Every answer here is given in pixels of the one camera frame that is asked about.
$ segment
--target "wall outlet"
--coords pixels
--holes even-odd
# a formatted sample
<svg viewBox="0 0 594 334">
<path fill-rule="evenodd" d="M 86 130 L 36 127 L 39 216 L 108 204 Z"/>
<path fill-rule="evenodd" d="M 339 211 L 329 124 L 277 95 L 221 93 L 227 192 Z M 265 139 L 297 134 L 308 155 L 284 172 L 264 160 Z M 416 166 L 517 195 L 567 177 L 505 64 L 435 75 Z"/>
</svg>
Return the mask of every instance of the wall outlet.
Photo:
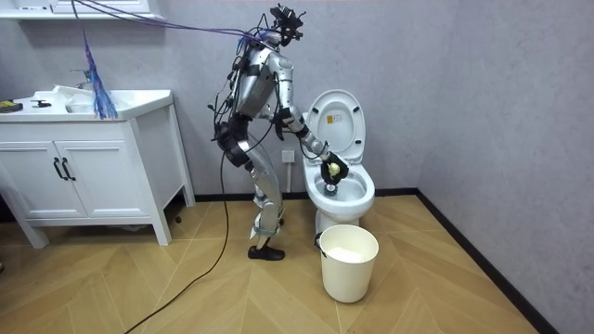
<svg viewBox="0 0 594 334">
<path fill-rule="evenodd" d="M 295 162 L 295 151 L 292 149 L 282 150 L 282 162 L 283 163 L 294 163 Z"/>
</svg>

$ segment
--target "sink countertop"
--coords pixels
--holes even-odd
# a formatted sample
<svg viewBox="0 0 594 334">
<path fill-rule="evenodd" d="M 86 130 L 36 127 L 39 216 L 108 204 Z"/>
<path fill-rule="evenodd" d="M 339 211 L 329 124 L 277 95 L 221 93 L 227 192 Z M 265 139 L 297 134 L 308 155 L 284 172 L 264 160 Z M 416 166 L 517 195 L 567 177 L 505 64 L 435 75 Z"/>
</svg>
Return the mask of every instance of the sink countertop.
<svg viewBox="0 0 594 334">
<path fill-rule="evenodd" d="M 22 103 L 23 109 L 15 112 L 0 113 L 2 122 L 123 122 L 174 103 L 171 90 L 113 90 L 111 93 L 125 102 L 125 107 L 119 108 L 118 118 L 99 119 L 91 111 L 87 113 L 65 112 L 63 107 L 55 110 L 52 107 L 37 108 L 35 99 L 45 99 L 51 103 L 49 96 L 52 92 L 36 92 L 26 98 L 15 99 L 15 103 Z"/>
</svg>

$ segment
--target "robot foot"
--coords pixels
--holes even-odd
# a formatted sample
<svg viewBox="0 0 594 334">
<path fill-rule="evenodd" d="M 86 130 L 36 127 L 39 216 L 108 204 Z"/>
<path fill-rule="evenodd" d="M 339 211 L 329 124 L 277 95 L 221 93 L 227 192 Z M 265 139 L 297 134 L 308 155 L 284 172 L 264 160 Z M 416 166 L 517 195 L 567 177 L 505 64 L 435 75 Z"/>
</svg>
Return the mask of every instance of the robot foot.
<svg viewBox="0 0 594 334">
<path fill-rule="evenodd" d="M 268 246 L 263 246 L 260 250 L 257 250 L 255 246 L 251 246 L 250 250 L 248 250 L 248 257 L 254 260 L 280 261 L 285 258 L 285 252 Z"/>
</svg>

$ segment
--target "gray wall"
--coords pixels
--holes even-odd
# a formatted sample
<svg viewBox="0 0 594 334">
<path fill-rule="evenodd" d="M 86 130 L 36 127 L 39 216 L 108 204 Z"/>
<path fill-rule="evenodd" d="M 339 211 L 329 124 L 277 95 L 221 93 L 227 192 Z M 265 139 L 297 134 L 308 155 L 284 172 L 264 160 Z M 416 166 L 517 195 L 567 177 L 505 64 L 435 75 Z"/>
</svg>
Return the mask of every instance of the gray wall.
<svg viewBox="0 0 594 334">
<path fill-rule="evenodd" d="M 594 328 L 592 18 L 460 0 L 419 182 L 562 333 Z"/>
<path fill-rule="evenodd" d="M 276 2 L 161 3 L 173 22 L 249 29 Z M 427 147 L 420 134 L 427 131 L 456 1 L 287 3 L 307 11 L 305 37 L 283 50 L 295 64 L 297 106 L 308 109 L 328 89 L 353 93 L 367 117 L 364 164 L 377 188 L 416 186 Z M 237 39 L 126 22 L 85 24 L 108 88 L 174 91 L 195 192 L 219 193 L 221 151 L 210 141 L 212 114 L 205 106 L 230 71 Z M 0 98 L 81 81 L 80 73 L 69 73 L 85 67 L 75 22 L 0 21 L 0 41 Z M 260 121 L 252 131 L 260 136 L 266 128 Z M 280 151 L 299 151 L 296 138 L 281 143 L 272 134 L 265 147 L 284 179 Z M 293 191 L 304 191 L 298 162 Z M 232 193 L 252 192 L 245 171 L 230 165 L 226 186 Z"/>
</svg>

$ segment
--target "baseboard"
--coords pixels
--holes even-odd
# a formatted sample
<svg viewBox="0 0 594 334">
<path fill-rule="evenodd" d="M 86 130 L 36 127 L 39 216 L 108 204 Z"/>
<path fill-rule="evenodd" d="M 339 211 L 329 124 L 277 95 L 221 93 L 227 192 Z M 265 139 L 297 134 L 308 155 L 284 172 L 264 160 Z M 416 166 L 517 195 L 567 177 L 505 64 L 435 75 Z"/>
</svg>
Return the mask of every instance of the baseboard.
<svg viewBox="0 0 594 334">
<path fill-rule="evenodd" d="M 437 207 L 420 191 L 416 194 L 420 201 L 427 207 L 431 214 L 452 236 L 454 240 L 464 249 L 472 259 L 483 269 L 484 273 L 491 278 L 493 283 L 505 294 L 511 303 L 522 313 L 539 333 L 559 334 L 557 329 L 505 278 L 472 243 L 452 224 L 452 222 L 437 209 Z"/>
<path fill-rule="evenodd" d="M 392 188 L 392 189 L 377 189 L 375 191 L 376 197 L 385 197 L 385 196 L 403 196 L 403 195 L 417 195 L 419 194 L 419 190 L 415 187 L 406 187 L 406 188 Z M 249 194 L 209 194 L 209 195 L 195 195 L 197 202 L 206 202 L 206 201 L 241 201 L 241 200 L 252 200 L 253 193 Z M 291 193 L 283 193 L 283 199 L 309 199 L 309 195 L 307 192 L 291 192 Z M 174 198 L 176 201 L 183 201 L 181 195 L 178 195 Z"/>
<path fill-rule="evenodd" d="M 416 187 L 376 189 L 375 190 L 375 197 L 406 196 L 406 195 L 417 195 L 417 194 L 419 194 L 419 189 Z"/>
</svg>

